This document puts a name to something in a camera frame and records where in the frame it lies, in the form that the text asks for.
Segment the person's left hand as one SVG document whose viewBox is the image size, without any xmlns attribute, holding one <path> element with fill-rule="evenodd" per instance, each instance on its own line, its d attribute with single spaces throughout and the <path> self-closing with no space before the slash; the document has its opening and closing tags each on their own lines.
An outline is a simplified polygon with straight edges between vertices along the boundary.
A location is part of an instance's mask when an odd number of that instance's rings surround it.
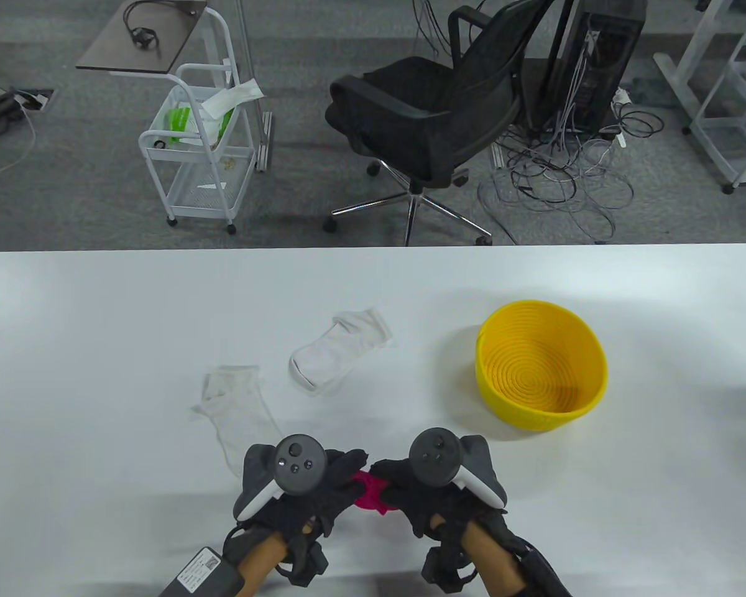
<svg viewBox="0 0 746 597">
<path fill-rule="evenodd" d="M 299 534 L 329 535 L 335 520 L 365 493 L 355 475 L 367 464 L 363 449 L 327 451 L 328 469 L 319 486 L 304 496 L 283 494 L 268 500 L 256 515 L 239 521 L 240 529 L 265 528 L 288 542 Z"/>
</svg>

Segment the person's right hand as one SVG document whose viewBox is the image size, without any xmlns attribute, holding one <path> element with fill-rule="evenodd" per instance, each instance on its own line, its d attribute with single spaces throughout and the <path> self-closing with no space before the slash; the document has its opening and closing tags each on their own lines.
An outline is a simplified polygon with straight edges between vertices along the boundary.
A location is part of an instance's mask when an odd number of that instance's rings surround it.
<svg viewBox="0 0 746 597">
<path fill-rule="evenodd" d="M 467 489 L 450 484 L 430 487 L 417 480 L 408 460 L 380 460 L 371 475 L 387 481 L 381 494 L 388 506 L 407 516 L 416 537 L 461 542 L 470 524 L 476 523 L 501 545 L 514 534 L 507 528 L 505 511 L 488 506 Z"/>
</svg>

